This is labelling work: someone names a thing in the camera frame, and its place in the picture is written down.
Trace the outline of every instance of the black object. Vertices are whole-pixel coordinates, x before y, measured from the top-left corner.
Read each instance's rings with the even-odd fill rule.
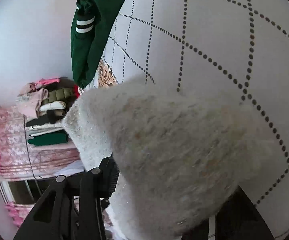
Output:
[[[58,176],[32,208],[14,240],[105,240],[102,211],[109,205],[118,176],[112,156],[88,172],[68,178]],[[78,195],[79,212],[73,205]]]
[[[54,124],[55,122],[61,120],[63,116],[56,116],[54,110],[47,110],[47,113],[26,123],[26,127],[33,125],[43,125],[45,123]]]
[[[274,240],[267,224],[238,187],[215,217],[215,240]],[[186,232],[182,240],[209,239],[209,220]]]

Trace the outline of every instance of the gray fabric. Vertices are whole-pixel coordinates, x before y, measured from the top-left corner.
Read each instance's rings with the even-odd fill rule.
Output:
[[[121,175],[111,204],[129,240],[177,238],[270,156],[256,113],[228,102],[123,83],[87,91],[67,113],[63,127],[87,170],[114,154]]]

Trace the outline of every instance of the pink clothing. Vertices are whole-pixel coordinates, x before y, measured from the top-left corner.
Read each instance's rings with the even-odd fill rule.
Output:
[[[40,79],[38,82],[36,82],[36,89],[52,84],[52,83],[59,83],[60,82],[60,78],[51,78],[51,79]]]
[[[27,117],[38,118],[37,111],[41,106],[41,102],[48,98],[48,90],[41,88],[38,92],[27,94],[27,101],[17,102],[18,111]]]

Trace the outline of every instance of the folded black garment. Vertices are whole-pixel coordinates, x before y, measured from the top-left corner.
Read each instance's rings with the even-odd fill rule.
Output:
[[[59,120],[61,120],[63,116],[56,116],[54,110],[48,110],[46,114],[40,116],[37,119],[33,119],[26,123],[26,126],[33,126],[33,125],[43,125],[45,123],[55,123]]]

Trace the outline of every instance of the folded clothes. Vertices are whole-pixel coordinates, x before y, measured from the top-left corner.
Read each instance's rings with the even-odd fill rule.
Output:
[[[47,129],[40,129],[40,130],[29,130],[26,131],[27,135],[30,137],[35,137],[47,133],[57,132],[63,130],[62,127],[55,127],[55,128],[47,128]]]
[[[46,85],[49,85],[49,84],[52,84],[52,83],[55,83],[55,82],[59,83],[60,82],[60,78],[51,78],[51,79],[42,78],[42,79],[40,79],[39,81],[37,81],[35,83],[35,87],[36,87],[36,89],[38,89],[38,88],[41,88],[43,86],[46,86]]]
[[[51,144],[51,145],[44,145],[44,146],[32,145],[31,148],[33,150],[46,151],[46,150],[75,149],[76,146],[73,141],[68,141],[66,143]]]
[[[40,129],[47,129],[47,128],[57,128],[57,127],[62,127],[61,121],[55,122],[53,124],[51,123],[45,123],[43,125],[33,125],[29,126],[29,130],[40,130]]]
[[[39,111],[44,112],[47,110],[56,110],[56,109],[65,109],[66,103],[62,101],[54,101],[52,103],[47,103],[43,106],[40,106]]]
[[[28,139],[29,144],[33,144],[36,146],[60,144],[60,143],[66,143],[67,141],[68,141],[68,135],[63,130],[58,131],[58,132],[39,135],[33,139]]]
[[[26,126],[33,126],[33,125],[42,125],[45,123],[55,123],[56,121],[59,121],[62,119],[62,116],[57,116],[54,112],[55,110],[48,110],[47,114],[40,116],[37,119],[33,119],[26,123]]]
[[[17,98],[17,109],[21,114],[37,118],[37,111],[45,99],[48,99],[48,90],[44,88],[38,92],[22,95]]]
[[[65,115],[64,110],[57,109],[57,110],[52,110],[52,111],[55,113],[55,116],[64,116]],[[43,116],[46,113],[47,113],[47,111],[39,111],[39,112],[37,112],[37,115],[38,116]]]
[[[47,103],[52,103],[54,101],[64,101],[72,96],[74,96],[74,92],[72,88],[61,88],[54,91],[51,91],[48,95],[48,98],[43,100],[41,105],[45,105]]]
[[[25,94],[28,94],[28,93],[31,93],[31,92],[35,92],[35,91],[36,91],[35,83],[31,82],[31,83],[28,83],[28,84],[24,85],[21,88],[21,90],[19,91],[19,96],[22,96],[22,95],[25,95]]]
[[[68,79],[67,77],[61,77],[59,83],[52,83],[44,86],[49,92],[61,88],[72,88],[75,85],[74,81]]]

